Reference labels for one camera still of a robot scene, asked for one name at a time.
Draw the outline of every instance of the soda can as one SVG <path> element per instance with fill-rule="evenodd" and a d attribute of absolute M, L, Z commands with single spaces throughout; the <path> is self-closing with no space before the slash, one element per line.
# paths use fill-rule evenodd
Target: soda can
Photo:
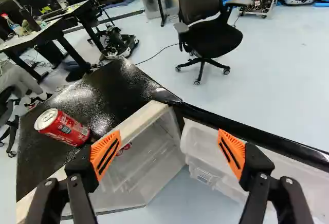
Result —
<path fill-rule="evenodd" d="M 44 111 L 34 129 L 71 146 L 81 146 L 90 136 L 90 129 L 56 108 Z"/>

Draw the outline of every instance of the desk leg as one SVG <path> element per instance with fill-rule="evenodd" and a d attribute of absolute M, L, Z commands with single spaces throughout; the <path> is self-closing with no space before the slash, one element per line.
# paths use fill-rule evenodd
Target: desk leg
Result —
<path fill-rule="evenodd" d="M 159 5 L 159 10 L 160 10 L 160 15 L 161 15 L 161 27 L 165 25 L 167 15 L 163 13 L 163 8 L 162 8 L 162 3 L 161 0 L 158 0 L 158 5 Z"/>
<path fill-rule="evenodd" d="M 94 44 L 99 49 L 99 51 L 102 52 L 104 50 L 104 47 L 103 47 L 101 41 L 99 40 L 99 38 L 94 33 L 92 27 L 84 19 L 79 18 L 79 22 L 83 25 L 83 27 L 87 31 L 90 38 L 94 41 Z"/>
<path fill-rule="evenodd" d="M 72 45 L 67 41 L 67 39 L 65 39 L 65 37 L 61 36 L 57 39 L 57 41 L 80 66 L 78 69 L 71 71 L 65 80 L 67 82 L 71 82 L 81 79 L 85 73 L 90 71 L 90 63 L 86 62 L 79 55 L 79 53 L 72 47 Z"/>
<path fill-rule="evenodd" d="M 49 72 L 45 72 L 42 75 L 37 73 L 36 71 L 33 70 L 32 67 L 30 67 L 28 64 L 26 64 L 16 53 L 13 51 L 6 51 L 5 52 L 6 56 L 8 58 L 12 59 L 13 62 L 15 62 L 18 66 L 26 70 L 32 77 L 34 77 L 38 83 L 41 83 L 46 76 L 49 75 Z"/>

